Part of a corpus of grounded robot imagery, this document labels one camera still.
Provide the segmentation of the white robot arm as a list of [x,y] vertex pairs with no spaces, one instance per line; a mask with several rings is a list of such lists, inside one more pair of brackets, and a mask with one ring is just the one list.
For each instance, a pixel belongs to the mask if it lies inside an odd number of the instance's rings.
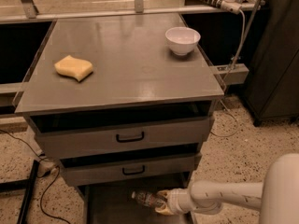
[[170,216],[189,212],[215,215],[224,203],[260,212],[260,224],[299,224],[299,154],[274,161],[260,183],[199,180],[186,189],[164,190],[166,202],[155,209]]

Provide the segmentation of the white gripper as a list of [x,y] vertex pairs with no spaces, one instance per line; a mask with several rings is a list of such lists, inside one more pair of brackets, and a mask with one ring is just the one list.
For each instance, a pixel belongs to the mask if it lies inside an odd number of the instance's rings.
[[196,203],[193,201],[188,189],[163,189],[157,195],[167,200],[167,204],[155,207],[156,213],[164,216],[173,216],[193,212]]

